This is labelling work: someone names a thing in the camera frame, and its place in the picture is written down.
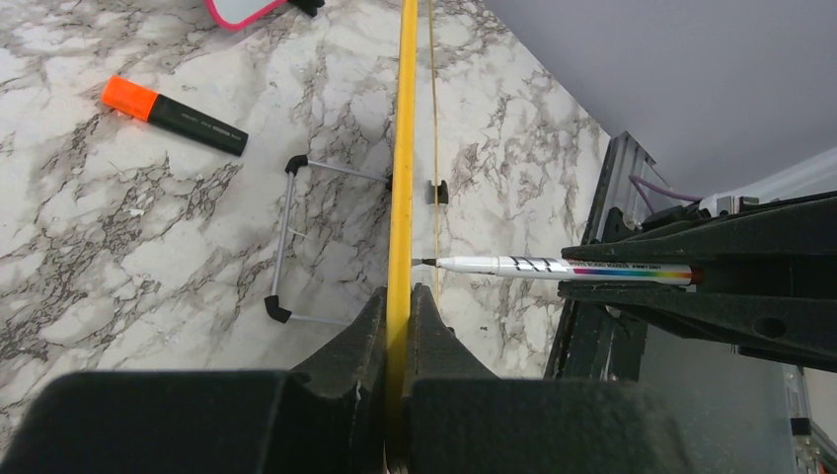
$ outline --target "pink frame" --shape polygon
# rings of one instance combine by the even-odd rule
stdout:
[[[230,23],[224,20],[221,17],[221,14],[218,13],[218,8],[215,7],[215,0],[203,0],[206,3],[206,8],[209,9],[209,14],[212,15],[212,18],[215,19],[215,22],[220,25],[221,27],[232,30],[237,32],[242,28],[248,26],[250,23],[254,22],[258,17],[264,15],[265,13],[269,12],[270,10],[278,7],[279,5],[287,2],[287,0],[276,0],[274,2],[270,2],[267,6],[259,10],[258,12],[254,13],[253,15],[247,17],[241,23]]]

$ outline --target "black machine part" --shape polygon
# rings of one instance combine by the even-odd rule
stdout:
[[[386,290],[290,371],[87,372],[35,400],[0,473],[380,473]],[[690,473],[635,384],[495,378],[417,286],[403,458],[415,474]]]
[[[737,345],[742,355],[837,371],[837,240],[823,230],[834,215],[837,197],[809,197],[566,248],[568,259],[696,265],[706,281],[694,291],[565,281],[559,295],[684,338]]]

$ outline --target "white marble surface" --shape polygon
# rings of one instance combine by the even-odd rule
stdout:
[[[432,173],[425,8],[417,182]],[[576,242],[607,137],[482,4],[436,15],[442,252]],[[238,34],[199,0],[0,0],[0,451],[62,373],[290,367],[340,330],[265,315],[283,168],[309,153],[389,172],[399,29],[389,0],[283,8]],[[246,130],[244,156],[108,110],[115,73]],[[328,172],[297,183],[283,304],[350,319],[386,281],[388,195]],[[431,255],[432,208],[416,210],[414,255]],[[491,369],[538,376],[555,292],[445,275],[439,307]]]

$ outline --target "yellow ruler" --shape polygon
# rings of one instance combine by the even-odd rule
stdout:
[[[396,99],[390,257],[387,277],[386,443],[388,458],[403,455],[401,396],[410,318],[413,246],[413,144],[416,138],[418,0],[404,0]]]

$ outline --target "pink object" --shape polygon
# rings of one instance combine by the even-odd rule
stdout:
[[[204,0],[209,14],[223,28],[234,32],[287,0]]]

